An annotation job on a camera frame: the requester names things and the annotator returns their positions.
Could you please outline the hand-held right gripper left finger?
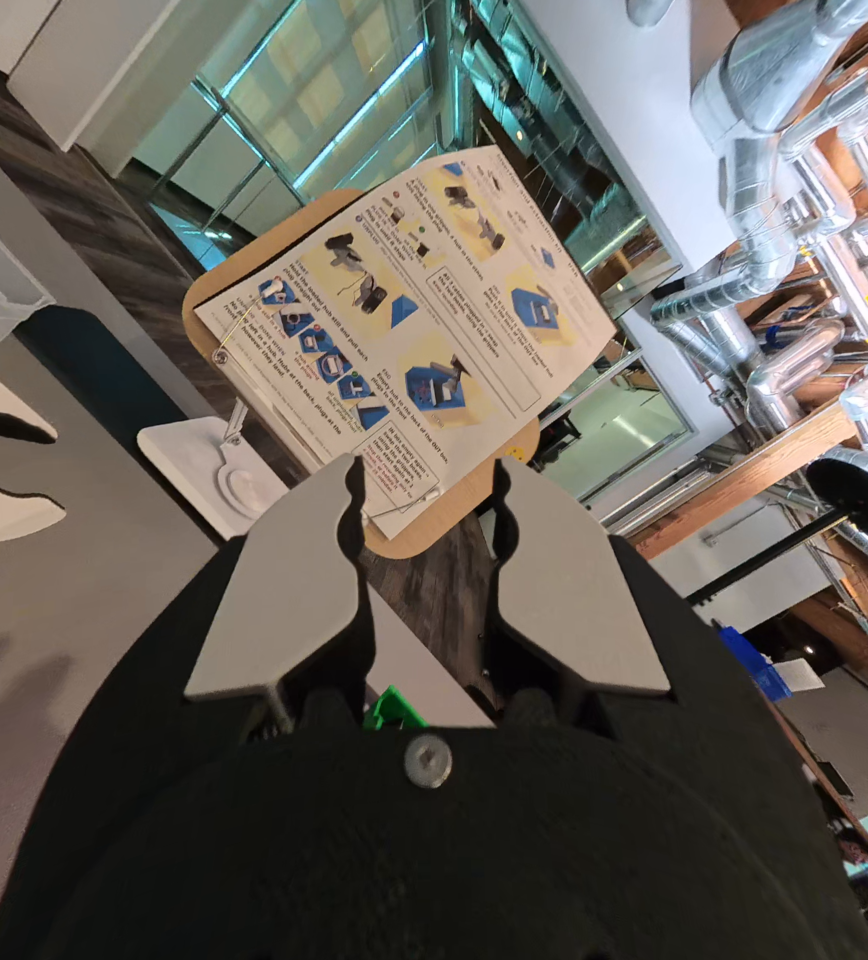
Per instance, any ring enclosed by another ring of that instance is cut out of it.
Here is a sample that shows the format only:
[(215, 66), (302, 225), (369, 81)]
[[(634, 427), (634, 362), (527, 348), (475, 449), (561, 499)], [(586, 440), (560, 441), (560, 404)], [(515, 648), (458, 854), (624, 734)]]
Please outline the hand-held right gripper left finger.
[(360, 554), (363, 459), (345, 453), (253, 523), (184, 690), (190, 702), (263, 698), (290, 732), (310, 694), (362, 723), (375, 628)]

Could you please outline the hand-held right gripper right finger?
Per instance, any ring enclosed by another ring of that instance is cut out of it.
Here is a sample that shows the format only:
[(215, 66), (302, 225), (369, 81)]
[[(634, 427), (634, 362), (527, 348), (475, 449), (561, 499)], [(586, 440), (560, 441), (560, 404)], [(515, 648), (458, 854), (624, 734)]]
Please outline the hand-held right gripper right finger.
[(575, 722), (597, 694), (670, 694), (604, 528), (511, 456), (494, 463), (491, 502), (494, 566), (483, 666), (504, 705), (537, 689), (560, 719)]

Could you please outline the green plastic bin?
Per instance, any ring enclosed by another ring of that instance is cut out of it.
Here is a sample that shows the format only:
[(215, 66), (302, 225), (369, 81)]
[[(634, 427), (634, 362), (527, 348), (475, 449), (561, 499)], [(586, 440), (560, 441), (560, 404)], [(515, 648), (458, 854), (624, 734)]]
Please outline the green plastic bin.
[(365, 712), (363, 730), (422, 730), (428, 723), (408, 702), (399, 688), (389, 685)]

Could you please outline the instruction sheet on stand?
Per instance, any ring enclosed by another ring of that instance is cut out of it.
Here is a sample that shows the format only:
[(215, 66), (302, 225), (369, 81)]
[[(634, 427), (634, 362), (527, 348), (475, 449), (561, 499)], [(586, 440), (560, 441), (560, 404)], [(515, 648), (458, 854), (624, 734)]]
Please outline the instruction sheet on stand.
[[(220, 339), (197, 316), (196, 307), (242, 281), (268, 260), (278, 257), (289, 246), (349, 207), (363, 194), (356, 188), (336, 188), (312, 200), (248, 246), (236, 251), (219, 266), (195, 279), (184, 296), (181, 308), (185, 334), (190, 343), (211, 368), (235, 390), (237, 400), (247, 404), (248, 415), (290, 459), (294, 475), (300, 472), (308, 475), (317, 471), (320, 468), (319, 461), (282, 418), (276, 417), (273, 422), (269, 422), (256, 406), (250, 390), (235, 378), (231, 362), (221, 364), (214, 359)], [(492, 464), (495, 459), (502, 457), (503, 448), (508, 443), (520, 442), (531, 450), (532, 458), (539, 444), (540, 429), (538, 418), (529, 421), (394, 538), (386, 538), (374, 522), (369, 522), (366, 527), (368, 549), (392, 560), (413, 558), (427, 550), (490, 497)]]

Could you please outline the white stand base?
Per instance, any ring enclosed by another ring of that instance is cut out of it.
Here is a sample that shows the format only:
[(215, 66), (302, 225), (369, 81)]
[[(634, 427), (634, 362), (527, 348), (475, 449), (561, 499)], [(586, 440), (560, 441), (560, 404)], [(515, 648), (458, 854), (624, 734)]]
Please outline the white stand base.
[(224, 541), (250, 527), (288, 492), (243, 436), (248, 406), (229, 419), (206, 416), (149, 426), (139, 450)]

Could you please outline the blue storage bin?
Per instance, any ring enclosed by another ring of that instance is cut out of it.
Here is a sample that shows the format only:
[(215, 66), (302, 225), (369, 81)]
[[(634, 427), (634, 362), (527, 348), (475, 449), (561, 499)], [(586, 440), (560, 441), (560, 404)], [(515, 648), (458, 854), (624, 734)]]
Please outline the blue storage bin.
[(743, 634), (729, 626), (715, 627), (715, 631), (769, 702), (776, 703), (792, 696), (792, 690), (776, 667)]

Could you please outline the black lamp stand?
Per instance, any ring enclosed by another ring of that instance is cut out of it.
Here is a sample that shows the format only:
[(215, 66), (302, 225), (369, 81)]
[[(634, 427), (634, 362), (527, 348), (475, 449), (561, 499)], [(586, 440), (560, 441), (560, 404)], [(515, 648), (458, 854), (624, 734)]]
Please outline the black lamp stand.
[(805, 544), (812, 537), (843, 522), (849, 522), (868, 535), (868, 471), (848, 462), (822, 458), (810, 463), (804, 474), (812, 491), (829, 505), (830, 510), (688, 594), (685, 601), (690, 606), (706, 604), (722, 591)]

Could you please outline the printed instruction sheet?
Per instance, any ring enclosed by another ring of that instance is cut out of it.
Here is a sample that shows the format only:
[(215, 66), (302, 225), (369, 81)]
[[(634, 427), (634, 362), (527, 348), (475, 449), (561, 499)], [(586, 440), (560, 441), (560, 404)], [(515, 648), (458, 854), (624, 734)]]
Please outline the printed instruction sheet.
[(495, 145), (417, 162), (193, 304), (248, 405), (315, 470), (362, 458), (388, 541), (616, 332)]

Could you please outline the silver ceiling ducts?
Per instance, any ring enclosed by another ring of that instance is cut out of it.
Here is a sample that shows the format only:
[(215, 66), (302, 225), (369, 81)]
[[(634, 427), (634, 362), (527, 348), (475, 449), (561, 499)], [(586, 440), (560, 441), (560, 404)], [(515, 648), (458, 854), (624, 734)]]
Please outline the silver ceiling ducts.
[[(741, 30), (692, 94), (695, 121), (724, 164), (739, 249), (658, 300), (651, 323), (716, 376), (734, 375), (748, 421), (772, 436), (803, 418), (795, 393), (829, 369), (845, 320), (868, 349), (868, 67), (803, 112), (867, 24), (868, 2), (794, 2)], [(736, 307), (778, 291), (800, 259), (820, 267), (839, 311), (764, 354)], [(861, 448), (822, 458), (868, 472), (868, 363), (838, 403)], [(868, 555), (868, 534), (849, 522), (831, 529)]]

